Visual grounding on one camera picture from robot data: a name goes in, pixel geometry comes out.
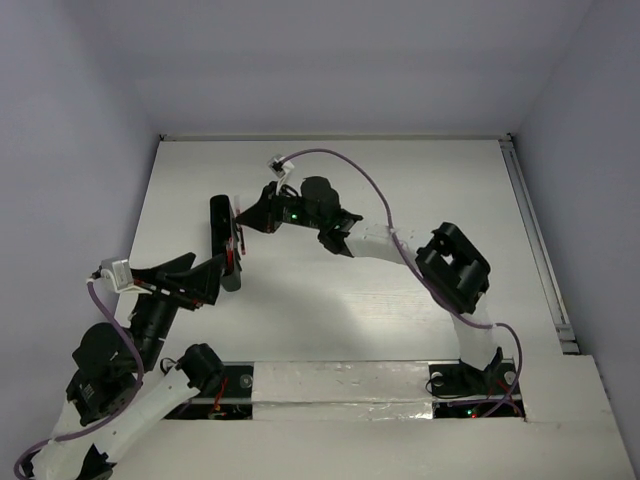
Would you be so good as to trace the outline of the clear red gel pen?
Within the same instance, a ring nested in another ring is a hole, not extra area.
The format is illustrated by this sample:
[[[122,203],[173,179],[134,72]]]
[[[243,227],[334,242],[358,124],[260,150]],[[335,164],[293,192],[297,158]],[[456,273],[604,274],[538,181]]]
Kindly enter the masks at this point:
[[[226,242],[226,270],[227,273],[230,274],[233,270],[234,270],[234,254],[235,254],[235,248],[234,248],[234,242],[232,239],[229,239]]]

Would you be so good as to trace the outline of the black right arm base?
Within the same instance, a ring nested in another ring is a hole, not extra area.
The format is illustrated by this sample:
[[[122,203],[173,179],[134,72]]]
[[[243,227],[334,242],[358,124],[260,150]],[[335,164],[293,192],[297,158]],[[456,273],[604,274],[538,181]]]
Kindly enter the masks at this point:
[[[526,417],[513,360],[505,360],[498,348],[484,370],[462,361],[429,366],[425,390],[432,398],[435,419]]]

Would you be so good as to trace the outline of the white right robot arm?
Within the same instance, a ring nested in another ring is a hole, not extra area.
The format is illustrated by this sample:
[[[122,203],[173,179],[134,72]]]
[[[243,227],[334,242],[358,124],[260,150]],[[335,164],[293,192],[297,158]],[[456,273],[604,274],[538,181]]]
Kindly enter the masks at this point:
[[[462,384],[482,392],[496,381],[492,362],[499,346],[485,298],[490,266],[455,224],[444,222],[425,232],[374,223],[344,209],[338,192],[319,176],[305,179],[299,193],[272,181],[253,205],[242,200],[236,205],[237,223],[256,231],[273,234],[283,224],[311,228],[335,255],[407,266],[451,315],[463,363]]]

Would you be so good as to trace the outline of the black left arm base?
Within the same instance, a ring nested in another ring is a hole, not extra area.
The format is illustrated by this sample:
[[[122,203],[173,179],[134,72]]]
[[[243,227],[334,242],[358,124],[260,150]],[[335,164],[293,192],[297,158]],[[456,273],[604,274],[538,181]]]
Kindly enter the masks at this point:
[[[253,417],[253,363],[232,363],[225,379],[212,393],[199,394],[175,407],[167,420],[251,420]]]

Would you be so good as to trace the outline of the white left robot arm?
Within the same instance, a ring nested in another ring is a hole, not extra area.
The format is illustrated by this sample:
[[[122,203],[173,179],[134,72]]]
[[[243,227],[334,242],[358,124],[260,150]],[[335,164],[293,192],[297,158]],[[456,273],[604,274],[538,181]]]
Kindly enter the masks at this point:
[[[145,397],[144,377],[160,361],[180,309],[216,302],[228,258],[197,264],[192,252],[155,267],[133,269],[107,259],[86,281],[104,320],[82,336],[76,371],[50,437],[16,460],[18,479],[108,479],[128,447],[178,405],[224,383],[224,364],[206,343],[189,346]]]

